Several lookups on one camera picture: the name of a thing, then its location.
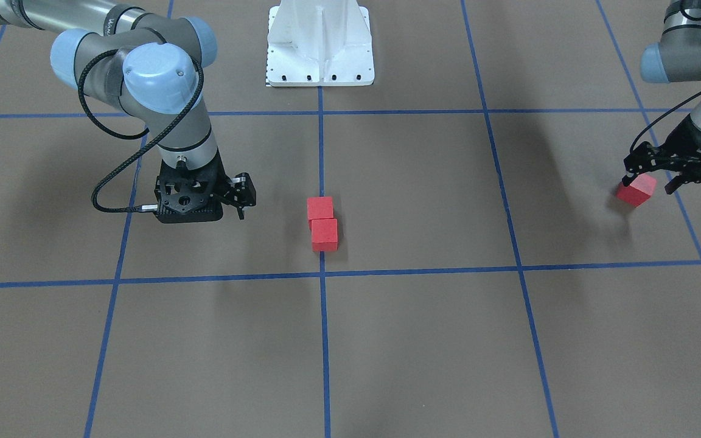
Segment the white pedestal column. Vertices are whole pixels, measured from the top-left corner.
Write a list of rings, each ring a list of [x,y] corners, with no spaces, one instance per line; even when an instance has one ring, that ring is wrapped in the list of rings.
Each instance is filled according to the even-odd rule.
[[[268,13],[265,84],[369,86],[375,82],[372,26],[356,1],[281,1]]]

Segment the red cube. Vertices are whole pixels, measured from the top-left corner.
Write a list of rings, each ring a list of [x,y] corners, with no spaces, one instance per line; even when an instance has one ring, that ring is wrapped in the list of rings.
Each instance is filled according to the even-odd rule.
[[[333,219],[334,202],[331,196],[314,196],[307,199],[308,222]]]
[[[314,252],[334,252],[339,247],[339,224],[336,218],[310,221],[311,246]]]
[[[624,176],[615,189],[615,197],[631,207],[639,207],[653,196],[657,184],[656,178],[649,174]]]

